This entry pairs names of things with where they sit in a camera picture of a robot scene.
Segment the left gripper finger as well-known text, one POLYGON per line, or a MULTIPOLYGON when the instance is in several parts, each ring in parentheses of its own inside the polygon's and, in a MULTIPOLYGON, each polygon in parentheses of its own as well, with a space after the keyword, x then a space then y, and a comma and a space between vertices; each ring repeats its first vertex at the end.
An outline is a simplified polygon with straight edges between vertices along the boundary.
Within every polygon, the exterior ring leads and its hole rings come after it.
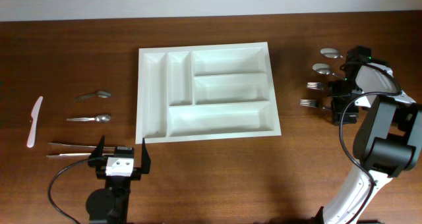
POLYGON ((103 156, 104 142, 105 142, 105 136, 103 135, 100 139, 99 144, 94 148, 94 150, 90 154, 89 156, 90 159, 100 158, 103 156))
POLYGON ((141 157, 141 172, 142 174, 149 174, 151 168, 151 159, 146 149, 145 138, 142 139, 142 157, 141 157))

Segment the metal fork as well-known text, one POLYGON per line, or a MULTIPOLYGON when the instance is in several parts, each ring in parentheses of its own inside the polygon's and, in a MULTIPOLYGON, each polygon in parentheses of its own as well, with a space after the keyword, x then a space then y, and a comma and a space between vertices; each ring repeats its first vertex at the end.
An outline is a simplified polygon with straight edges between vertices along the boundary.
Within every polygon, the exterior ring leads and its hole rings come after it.
POLYGON ((323 82, 308 82, 306 87, 311 90, 328 91, 327 83, 323 82))
POLYGON ((299 104, 300 106, 304 106, 304 107, 312 107, 312 108, 324 109, 328 111, 332 110, 331 107, 325 106, 321 101, 317 99, 300 99, 299 104))

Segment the large metal spoon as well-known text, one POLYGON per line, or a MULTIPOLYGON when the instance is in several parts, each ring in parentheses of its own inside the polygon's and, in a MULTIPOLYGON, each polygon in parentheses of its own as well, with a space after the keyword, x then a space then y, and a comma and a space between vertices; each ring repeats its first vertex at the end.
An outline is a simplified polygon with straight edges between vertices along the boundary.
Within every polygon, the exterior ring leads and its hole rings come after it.
POLYGON ((331 58, 331 59, 344 59, 344 57, 342 56, 342 54, 337 49, 334 49, 334 48, 328 48, 328 47, 322 48, 320 50, 320 53, 323 56, 327 57, 327 58, 331 58))
POLYGON ((324 64, 324 63, 316 63, 313 65, 313 70, 319 74, 323 74, 323 75, 332 75, 335 76, 337 78, 339 78, 340 80, 345 80, 345 78, 343 76, 340 76, 339 74, 336 74, 330 65, 324 64))

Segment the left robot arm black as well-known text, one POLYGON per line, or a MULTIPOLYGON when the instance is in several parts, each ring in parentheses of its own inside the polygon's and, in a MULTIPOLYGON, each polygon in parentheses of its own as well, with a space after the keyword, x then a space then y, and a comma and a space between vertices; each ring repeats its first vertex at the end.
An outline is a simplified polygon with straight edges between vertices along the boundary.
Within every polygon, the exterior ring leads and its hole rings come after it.
POLYGON ((150 172, 151 159, 142 142, 141 166, 135 167, 135 149, 117 146, 111 155, 104 154, 105 138, 88 157, 88 166, 95 168, 96 177, 105 181, 103 188, 93 191, 86 201, 90 223, 126 223, 131 182, 139 181, 150 172))

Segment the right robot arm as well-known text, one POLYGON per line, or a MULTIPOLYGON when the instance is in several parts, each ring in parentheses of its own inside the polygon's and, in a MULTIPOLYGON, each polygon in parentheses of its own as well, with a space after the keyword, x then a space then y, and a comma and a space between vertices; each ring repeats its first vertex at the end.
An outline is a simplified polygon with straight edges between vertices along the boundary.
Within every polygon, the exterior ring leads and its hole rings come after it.
POLYGON ((340 70, 345 75, 328 83, 332 122, 342 128, 356 123, 360 109, 367 115, 351 152, 339 130, 352 168, 336 197, 319 209, 315 223, 358 223, 379 190, 413 169, 421 153, 421 104, 403 91, 390 65, 372 57, 368 47, 356 46, 340 70))

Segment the metal tweezers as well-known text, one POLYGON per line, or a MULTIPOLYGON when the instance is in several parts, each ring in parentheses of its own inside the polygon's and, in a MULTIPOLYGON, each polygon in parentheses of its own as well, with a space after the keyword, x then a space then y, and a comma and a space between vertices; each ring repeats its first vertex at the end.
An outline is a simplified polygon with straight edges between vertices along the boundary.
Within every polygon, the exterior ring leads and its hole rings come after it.
MULTIPOLYGON (((62 147, 66 147, 66 148, 81 148, 81 149, 94 149, 96 148, 95 146, 85 146, 85 145, 75 145, 75 144, 62 144, 62 143, 57 143, 57 142, 49 142, 48 143, 51 146, 62 146, 62 147)), ((111 146, 106 146, 104 147, 105 151, 114 151, 114 147, 111 146)), ((84 156, 89 156, 91 153, 88 152, 76 152, 76 153, 59 153, 59 154, 49 154, 46 155, 46 157, 84 157, 84 156)))

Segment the small metal teaspoon lower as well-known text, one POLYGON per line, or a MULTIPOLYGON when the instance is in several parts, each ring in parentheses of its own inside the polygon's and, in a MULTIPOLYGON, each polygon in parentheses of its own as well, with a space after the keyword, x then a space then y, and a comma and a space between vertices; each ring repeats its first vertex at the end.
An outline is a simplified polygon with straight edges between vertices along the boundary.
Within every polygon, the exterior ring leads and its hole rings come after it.
POLYGON ((111 120, 110 115, 96 115, 95 117, 75 117, 75 118, 68 118, 66 121, 68 122, 97 122, 97 123, 107 123, 111 120))

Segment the small metal teaspoon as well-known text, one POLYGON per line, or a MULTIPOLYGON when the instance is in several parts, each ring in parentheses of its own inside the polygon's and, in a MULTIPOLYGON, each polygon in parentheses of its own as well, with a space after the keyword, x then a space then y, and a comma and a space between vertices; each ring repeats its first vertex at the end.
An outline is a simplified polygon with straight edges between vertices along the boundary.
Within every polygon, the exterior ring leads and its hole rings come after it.
POLYGON ((89 98, 93 98, 93 97, 98 97, 98 98, 110 98, 111 94, 109 92, 105 92, 105 91, 97 91, 97 92, 93 92, 90 94, 84 94, 81 96, 77 96, 74 98, 74 101, 83 101, 85 99, 89 99, 89 98))
POLYGON ((110 115, 96 115, 95 117, 75 117, 75 118, 68 118, 66 121, 68 122, 97 122, 97 123, 107 123, 111 120, 110 115))

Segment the small metal teaspoon upper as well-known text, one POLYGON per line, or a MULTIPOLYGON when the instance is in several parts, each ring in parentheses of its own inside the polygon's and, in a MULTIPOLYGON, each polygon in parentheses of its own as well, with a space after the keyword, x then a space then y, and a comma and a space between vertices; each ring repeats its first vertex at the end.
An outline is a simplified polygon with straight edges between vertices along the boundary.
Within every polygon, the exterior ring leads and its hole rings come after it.
POLYGON ((90 94, 84 94, 81 96, 77 96, 74 98, 74 101, 83 101, 85 99, 89 99, 89 98, 93 98, 93 97, 98 97, 98 98, 110 98, 111 94, 109 92, 105 92, 105 91, 97 91, 97 92, 93 92, 90 94))

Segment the white plastic knife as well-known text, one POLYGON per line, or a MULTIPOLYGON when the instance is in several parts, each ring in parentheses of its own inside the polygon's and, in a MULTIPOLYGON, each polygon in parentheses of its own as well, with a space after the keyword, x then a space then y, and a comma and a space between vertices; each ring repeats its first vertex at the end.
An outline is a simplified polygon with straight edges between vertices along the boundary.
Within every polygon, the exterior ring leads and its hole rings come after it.
POLYGON ((37 122, 38 122, 38 115, 40 112, 40 107, 41 107, 43 98, 44 98, 43 96, 40 96, 32 108, 32 112, 31 112, 32 124, 30 127, 30 132, 28 135, 27 143, 26 143, 26 146, 28 148, 33 148, 36 141, 36 128, 37 128, 37 122))

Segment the white plastic cutlery tray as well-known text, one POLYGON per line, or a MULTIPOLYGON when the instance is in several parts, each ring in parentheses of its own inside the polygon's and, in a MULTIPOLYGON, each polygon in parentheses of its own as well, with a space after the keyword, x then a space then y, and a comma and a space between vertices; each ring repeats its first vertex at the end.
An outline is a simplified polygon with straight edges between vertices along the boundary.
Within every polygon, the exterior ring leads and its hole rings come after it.
POLYGON ((139 49, 136 144, 281 133, 266 42, 139 49))

